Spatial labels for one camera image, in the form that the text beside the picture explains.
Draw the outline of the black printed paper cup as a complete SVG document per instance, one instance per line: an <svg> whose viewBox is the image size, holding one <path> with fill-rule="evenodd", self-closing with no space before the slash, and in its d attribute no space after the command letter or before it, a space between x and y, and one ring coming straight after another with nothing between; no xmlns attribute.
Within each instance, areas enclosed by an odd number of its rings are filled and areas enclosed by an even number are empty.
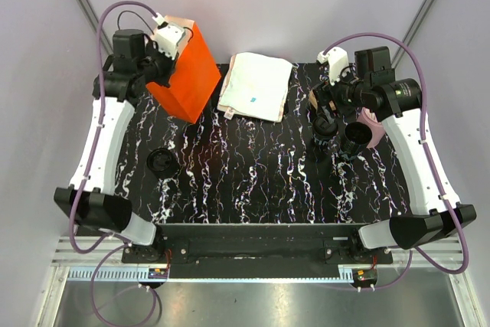
<svg viewBox="0 0 490 327"><path fill-rule="evenodd" d="M338 133L338 124L327 116L319 115L312 122L312 139L316 146L326 147Z"/></svg>

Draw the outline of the orange paper bag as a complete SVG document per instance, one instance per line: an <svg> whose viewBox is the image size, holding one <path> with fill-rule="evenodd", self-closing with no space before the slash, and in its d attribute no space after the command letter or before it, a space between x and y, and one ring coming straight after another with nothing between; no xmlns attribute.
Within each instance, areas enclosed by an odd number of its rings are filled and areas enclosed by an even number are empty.
<svg viewBox="0 0 490 327"><path fill-rule="evenodd" d="M176 58L171 86L166 88L149 83L147 89L168 115L196 123L221 79L221 73L197 23L187 18L179 18L179 22L186 36Z"/></svg>

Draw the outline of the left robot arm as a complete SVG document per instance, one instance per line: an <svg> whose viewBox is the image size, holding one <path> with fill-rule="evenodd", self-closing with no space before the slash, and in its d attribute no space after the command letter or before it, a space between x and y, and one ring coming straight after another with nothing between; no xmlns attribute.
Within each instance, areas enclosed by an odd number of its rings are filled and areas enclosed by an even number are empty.
<svg viewBox="0 0 490 327"><path fill-rule="evenodd" d="M80 162L68 187L54 192L71 231L79 226L114 235L150 263L163 258L165 241L158 227L115 194L117 162L140 96L152 82L168 87L184 36L170 25L153 35L137 29L115 32L113 53L94 80L91 124Z"/></svg>

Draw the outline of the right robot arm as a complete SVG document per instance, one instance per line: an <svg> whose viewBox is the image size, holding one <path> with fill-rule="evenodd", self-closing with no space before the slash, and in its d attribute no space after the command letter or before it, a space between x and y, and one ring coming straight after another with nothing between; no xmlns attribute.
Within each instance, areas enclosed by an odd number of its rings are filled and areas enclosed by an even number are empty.
<svg viewBox="0 0 490 327"><path fill-rule="evenodd" d="M477 218L475 208L461 203L444 172L423 107L423 89L413 79L395 77L388 47L357 51L353 63L344 49L332 47L320 52L317 62L328 72L327 80L311 92L322 135L335 134L335 119L356 109L373 113L394 147L409 193L411 213L361 227L347 245L349 257L364 263L377 248L409 250L471 224Z"/></svg>

